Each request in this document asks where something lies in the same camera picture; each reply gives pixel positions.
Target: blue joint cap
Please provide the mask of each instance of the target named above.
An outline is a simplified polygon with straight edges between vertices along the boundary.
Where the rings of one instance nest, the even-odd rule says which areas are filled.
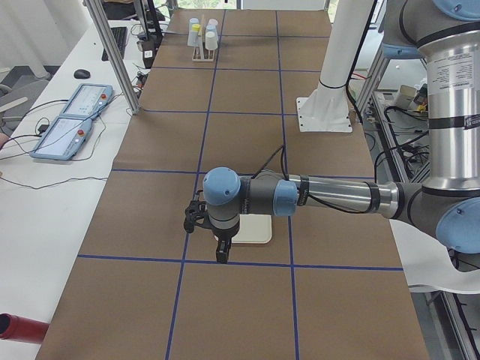
[[[383,55],[387,59],[422,59],[422,54],[414,46],[382,44]]]
[[[461,21],[479,21],[479,0],[433,0],[433,3],[449,17]]]
[[[216,167],[203,179],[203,197],[207,204],[225,205],[232,201],[240,191],[240,178],[228,167]]]
[[[297,187],[294,182],[280,180],[273,196],[273,213],[275,216],[290,216],[297,206]]]
[[[436,225],[436,239],[461,253],[480,253],[480,198],[450,208]]]

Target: metal frame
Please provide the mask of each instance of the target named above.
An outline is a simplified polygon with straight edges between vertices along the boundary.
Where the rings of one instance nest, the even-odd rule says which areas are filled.
[[[140,110],[140,104],[134,88],[131,85],[127,69],[123,63],[123,58],[120,55],[112,30],[110,30],[104,8],[102,7],[100,0],[85,0],[85,5],[90,13],[93,23],[95,24],[95,28],[97,28],[98,34],[100,35],[103,47],[108,55],[113,71],[115,72],[115,76],[120,84],[125,99],[127,99],[128,106],[130,107],[132,114],[136,114]]]

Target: red cylinder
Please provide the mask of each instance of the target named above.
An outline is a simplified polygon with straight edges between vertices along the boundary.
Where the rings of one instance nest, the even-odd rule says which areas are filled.
[[[42,344],[49,324],[9,313],[0,314],[0,339]]]

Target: computer mouse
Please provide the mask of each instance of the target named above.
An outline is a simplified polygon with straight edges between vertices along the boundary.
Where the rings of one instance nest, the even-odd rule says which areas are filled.
[[[88,79],[90,77],[90,71],[85,69],[75,70],[75,72],[73,73],[73,77],[75,79]]]

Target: label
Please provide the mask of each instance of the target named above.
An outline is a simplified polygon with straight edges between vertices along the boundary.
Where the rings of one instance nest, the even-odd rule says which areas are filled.
[[[465,116],[465,130],[480,126],[480,115]]]
[[[472,51],[430,62],[427,66],[428,94],[435,95],[450,90],[474,88],[475,75],[480,77],[479,73],[475,74],[479,71],[476,65],[478,60],[480,56]]]

